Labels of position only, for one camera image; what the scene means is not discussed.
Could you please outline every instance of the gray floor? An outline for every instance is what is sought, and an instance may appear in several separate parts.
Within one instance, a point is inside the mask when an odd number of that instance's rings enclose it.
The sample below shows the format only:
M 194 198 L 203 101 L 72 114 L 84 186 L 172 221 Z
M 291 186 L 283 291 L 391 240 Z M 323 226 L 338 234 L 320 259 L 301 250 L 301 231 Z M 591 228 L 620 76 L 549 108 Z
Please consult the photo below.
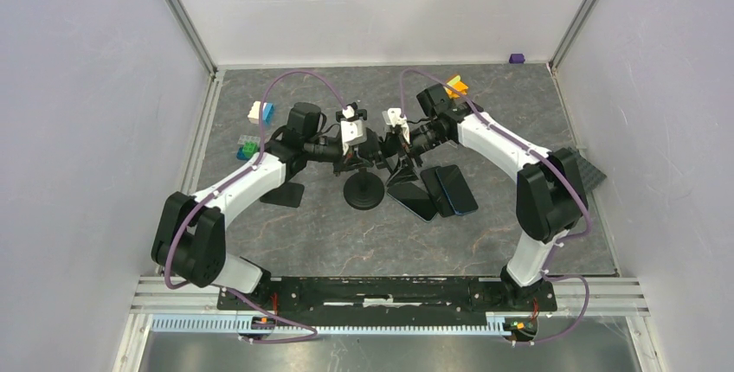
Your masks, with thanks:
M 568 319 L 543 318 L 540 335 Z M 567 337 L 511 349 L 487 336 L 323 336 L 309 343 L 251 346 L 230 334 L 153 333 L 141 371 L 639 371 L 624 317 L 585 318 Z
M 469 94 L 500 123 L 549 149 L 571 145 L 562 104 L 545 65 L 463 65 L 422 69 L 442 78 L 461 74 Z M 368 125 L 382 133 L 381 111 L 399 106 L 403 67 L 317 69 L 369 113 Z M 243 162 L 235 158 L 238 138 L 257 135 L 247 120 L 252 103 L 282 70 L 228 71 L 216 107 L 198 188 L 217 182 Z M 430 85 L 406 79 L 409 118 L 418 119 L 415 95 Z M 275 88 L 273 128 L 285 124 L 290 106 L 308 101 L 334 120 L 338 104 L 317 80 L 291 76 Z M 443 145 L 424 155 L 425 165 L 458 164 L 480 210 L 423 222 L 389 197 L 370 211 L 350 208 L 342 197 L 348 175 L 335 177 L 329 164 L 311 164 L 293 180 L 306 186 L 298 209 L 256 202 L 227 231 L 231 253 L 264 266 L 273 275 L 498 275 L 520 235 L 514 183 L 474 151 Z M 381 170 L 384 179 L 387 171 Z M 592 206 L 595 220 L 596 209 Z M 555 273 L 611 274 L 612 255 L 599 223 L 589 238 L 570 243 L 552 266 Z

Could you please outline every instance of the black smartphone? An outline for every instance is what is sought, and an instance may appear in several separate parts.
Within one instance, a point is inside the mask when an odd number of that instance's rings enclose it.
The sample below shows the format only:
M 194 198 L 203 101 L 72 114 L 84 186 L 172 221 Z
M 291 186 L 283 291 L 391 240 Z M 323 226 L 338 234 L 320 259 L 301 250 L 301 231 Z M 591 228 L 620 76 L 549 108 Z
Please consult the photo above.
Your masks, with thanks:
M 426 185 L 428 196 L 431 198 L 431 202 L 434 203 L 436 209 L 438 209 L 438 215 L 446 218 L 447 216 L 455 215 L 454 209 L 451 208 L 451 204 L 448 203 L 446 194 L 443 193 L 441 182 L 438 181 L 438 176 L 435 171 L 438 170 L 438 166 L 425 169 L 421 172 L 421 180 Z
M 459 166 L 452 164 L 436 170 L 438 181 L 457 215 L 465 215 L 480 208 L 469 189 Z
M 428 193 L 413 183 L 400 183 L 390 186 L 388 196 L 426 222 L 434 219 L 438 213 Z

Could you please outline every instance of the round black base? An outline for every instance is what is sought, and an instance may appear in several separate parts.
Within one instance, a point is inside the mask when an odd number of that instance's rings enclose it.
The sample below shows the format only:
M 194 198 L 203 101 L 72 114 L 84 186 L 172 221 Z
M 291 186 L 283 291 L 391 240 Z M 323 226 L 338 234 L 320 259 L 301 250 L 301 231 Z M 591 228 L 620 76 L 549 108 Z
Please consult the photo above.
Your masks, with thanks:
M 385 197 L 383 181 L 377 175 L 359 171 L 344 183 L 344 199 L 357 210 L 370 210 Z

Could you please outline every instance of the wall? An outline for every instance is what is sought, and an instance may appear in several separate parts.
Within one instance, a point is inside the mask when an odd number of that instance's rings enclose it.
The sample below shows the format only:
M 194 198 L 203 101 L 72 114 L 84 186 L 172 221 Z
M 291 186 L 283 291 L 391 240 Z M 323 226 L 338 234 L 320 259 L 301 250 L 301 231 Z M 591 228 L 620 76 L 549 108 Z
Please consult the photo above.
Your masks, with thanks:
M 0 370 L 110 370 L 206 73 L 164 0 L 0 0 Z
M 582 0 L 183 0 L 220 65 L 548 61 Z
M 598 203 L 671 370 L 729 370 L 731 0 L 600 0 L 560 66 Z

